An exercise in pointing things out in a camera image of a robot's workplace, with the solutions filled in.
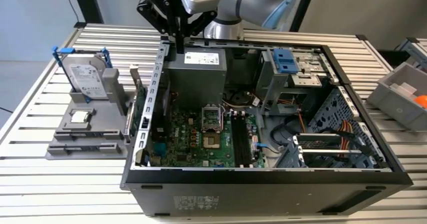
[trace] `sticker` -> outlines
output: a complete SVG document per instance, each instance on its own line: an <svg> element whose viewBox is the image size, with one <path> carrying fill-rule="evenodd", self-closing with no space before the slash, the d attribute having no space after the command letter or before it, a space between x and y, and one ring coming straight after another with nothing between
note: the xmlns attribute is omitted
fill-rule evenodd
<svg viewBox="0 0 427 224"><path fill-rule="evenodd" d="M257 107L258 104L260 104L260 99L258 99L257 97L254 97L254 99L253 99L253 101L252 101L252 105L253 105L254 107Z"/></svg>
<svg viewBox="0 0 427 224"><path fill-rule="evenodd" d="M220 55L208 52L186 52L184 64L218 65Z"/></svg>
<svg viewBox="0 0 427 224"><path fill-rule="evenodd" d="M213 195L174 195L173 203L177 210L214 210L220 197Z"/></svg>
<svg viewBox="0 0 427 224"><path fill-rule="evenodd" d="M106 98L98 71L91 65L70 64L71 77L81 93L89 98Z"/></svg>

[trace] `blue connector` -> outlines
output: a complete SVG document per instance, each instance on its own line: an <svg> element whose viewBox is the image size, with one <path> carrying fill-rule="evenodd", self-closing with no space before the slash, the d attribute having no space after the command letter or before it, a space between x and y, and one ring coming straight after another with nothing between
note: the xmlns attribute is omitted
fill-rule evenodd
<svg viewBox="0 0 427 224"><path fill-rule="evenodd" d="M272 50L272 59L278 73L294 74L300 71L292 52L288 49L274 48Z"/></svg>

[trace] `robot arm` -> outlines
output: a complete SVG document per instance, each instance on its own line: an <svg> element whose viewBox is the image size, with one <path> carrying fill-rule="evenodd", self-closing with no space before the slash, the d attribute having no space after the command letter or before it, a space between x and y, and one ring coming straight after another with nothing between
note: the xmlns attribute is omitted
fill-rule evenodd
<svg viewBox="0 0 427 224"><path fill-rule="evenodd" d="M136 10L156 30L161 34L168 34L169 40L176 44L176 52L181 54L184 53L184 38L196 36L208 24L216 20L218 13L226 18L234 16L233 18L236 20L248 19L248 21L254 24L258 24L258 22L262 25L268 23L269 25L265 27L270 28L270 20L253 21L252 19L253 17L261 17L276 20L277 12L284 13L282 7L289 6L289 1L282 5L285 1L286 0L140 0ZM248 15L245 16L242 14L242 16L240 16L238 13L244 13L244 10L246 10L245 13L248 13ZM188 22L193 14L200 14L200 16L192 22Z"/></svg>

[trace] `open computer chassis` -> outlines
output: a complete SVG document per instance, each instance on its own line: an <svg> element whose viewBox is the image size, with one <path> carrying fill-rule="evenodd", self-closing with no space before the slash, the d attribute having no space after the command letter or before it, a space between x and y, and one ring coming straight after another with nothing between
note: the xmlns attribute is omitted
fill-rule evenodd
<svg viewBox="0 0 427 224"><path fill-rule="evenodd" d="M352 103L360 126L382 154L385 168L214 168L145 166L150 121L164 60L173 44L160 43L134 145L127 150L121 187L129 189L146 216L314 216L349 215L412 185L397 158L325 45L205 40L188 47L316 48L338 81L338 91Z"/></svg>

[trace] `metal table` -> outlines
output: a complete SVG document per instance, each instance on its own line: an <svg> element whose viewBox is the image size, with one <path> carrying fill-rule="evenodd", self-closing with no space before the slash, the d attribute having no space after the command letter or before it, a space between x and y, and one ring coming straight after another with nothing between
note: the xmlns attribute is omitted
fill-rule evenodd
<svg viewBox="0 0 427 224"><path fill-rule="evenodd" d="M245 30L244 39L328 45L361 99L390 67L368 41L354 35ZM110 52L118 81L133 88L129 65L149 81L160 34L153 28L87 24L75 29L67 47ZM43 160L47 142L70 97L70 85L53 61L33 84L0 131L0 222L6 223L274 223L333 222L396 224L427 222L427 133L409 132L382 112L365 105L384 139L409 172L413 186L348 217L289 219L268 217L148 218L129 192L118 188L123 160Z"/></svg>

